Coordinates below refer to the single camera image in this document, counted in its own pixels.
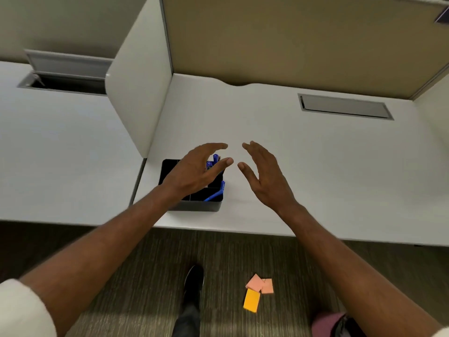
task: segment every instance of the person's left hand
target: person's left hand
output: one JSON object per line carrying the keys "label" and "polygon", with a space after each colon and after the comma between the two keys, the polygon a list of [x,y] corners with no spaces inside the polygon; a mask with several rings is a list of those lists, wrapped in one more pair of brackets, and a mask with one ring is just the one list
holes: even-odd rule
{"label": "person's left hand", "polygon": [[179,200],[201,190],[234,163],[230,157],[222,158],[212,168],[206,170],[209,156],[227,147],[226,143],[206,143],[189,151],[165,177],[162,185],[168,187]]}

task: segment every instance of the blue object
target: blue object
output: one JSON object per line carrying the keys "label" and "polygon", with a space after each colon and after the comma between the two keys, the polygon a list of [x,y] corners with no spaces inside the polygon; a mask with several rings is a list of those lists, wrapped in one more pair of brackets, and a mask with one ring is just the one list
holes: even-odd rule
{"label": "blue object", "polygon": [[213,198],[216,198],[218,195],[221,195],[221,194],[223,193],[223,191],[225,190],[224,185],[225,185],[224,181],[221,181],[221,187],[220,187],[220,190],[219,190],[218,192],[216,192],[215,194],[212,194],[211,196],[209,196],[208,198],[206,198],[204,201],[205,201],[205,202],[210,201],[210,200],[212,200]]}

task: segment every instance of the black shoe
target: black shoe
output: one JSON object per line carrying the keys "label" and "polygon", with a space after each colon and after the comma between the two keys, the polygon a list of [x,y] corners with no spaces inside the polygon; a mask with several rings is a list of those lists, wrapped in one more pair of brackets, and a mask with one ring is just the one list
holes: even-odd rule
{"label": "black shoe", "polygon": [[201,265],[194,265],[188,271],[184,282],[184,300],[182,307],[194,305],[199,311],[199,298],[204,283],[204,269]]}

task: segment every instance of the orange sticky note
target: orange sticky note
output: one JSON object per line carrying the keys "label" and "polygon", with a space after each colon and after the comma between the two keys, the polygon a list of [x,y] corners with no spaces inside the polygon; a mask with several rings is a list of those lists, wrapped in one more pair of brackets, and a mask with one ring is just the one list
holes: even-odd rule
{"label": "orange sticky note", "polygon": [[263,294],[274,293],[273,280],[272,279],[262,279],[262,280],[264,281],[264,284],[262,286],[262,293]]}
{"label": "orange sticky note", "polygon": [[259,305],[260,297],[261,297],[261,294],[259,292],[248,289],[246,291],[245,302],[243,304],[243,308],[248,311],[256,313],[257,306]]}
{"label": "orange sticky note", "polygon": [[248,284],[246,284],[246,288],[247,289],[251,289],[253,291],[256,292],[260,292],[260,290],[262,289],[264,285],[264,281],[257,275],[255,274],[251,280],[248,282]]}

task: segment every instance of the hand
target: hand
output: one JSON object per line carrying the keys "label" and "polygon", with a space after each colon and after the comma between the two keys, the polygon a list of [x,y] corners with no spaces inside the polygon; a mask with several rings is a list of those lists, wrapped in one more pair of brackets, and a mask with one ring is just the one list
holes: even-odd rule
{"label": "hand", "polygon": [[168,187],[179,200],[203,189],[219,173],[234,163],[230,157],[222,158],[212,168],[206,170],[209,156],[217,150],[227,147],[226,143],[206,143],[189,151],[165,177],[162,185]]}
{"label": "hand", "polygon": [[291,206],[298,206],[295,196],[279,168],[276,157],[254,141],[251,141],[250,144],[243,143],[242,146],[251,155],[259,172],[259,179],[257,179],[246,163],[238,163],[239,169],[248,180],[255,196],[277,214]]}

